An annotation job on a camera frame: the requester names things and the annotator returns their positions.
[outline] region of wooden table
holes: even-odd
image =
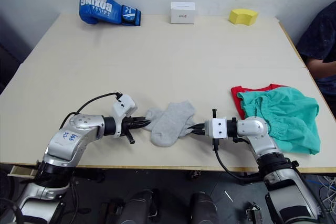
[[[252,26],[223,17],[199,17],[194,25],[172,25],[166,16],[143,15],[140,27],[88,25],[60,15],[0,95],[0,162],[34,164],[70,111],[98,95],[120,91],[148,108],[189,100],[194,121],[236,116],[230,88],[270,83],[299,89],[320,104],[321,152],[286,153],[303,172],[336,172],[335,120],[304,63],[275,18]],[[110,115],[114,98],[83,110]],[[172,147],[156,147],[150,132],[133,130],[135,144],[110,136],[88,145],[80,167],[222,170],[212,140],[188,135]],[[256,170],[243,143],[221,140],[219,152],[231,170]]]

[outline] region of yellow sponge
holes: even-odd
[[[249,9],[233,9],[231,10],[229,20],[233,24],[252,25],[258,17],[258,13]]]

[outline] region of dark shirt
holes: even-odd
[[[297,49],[304,62],[309,58],[325,63],[336,61],[336,1],[315,17]],[[336,96],[336,74],[315,81],[323,94]]]

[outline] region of small white box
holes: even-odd
[[[196,5],[194,2],[171,2],[172,24],[193,24],[195,22]]]

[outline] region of boxing glove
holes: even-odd
[[[140,26],[141,12],[114,0],[80,0],[79,16],[89,24],[99,20],[127,26]]]

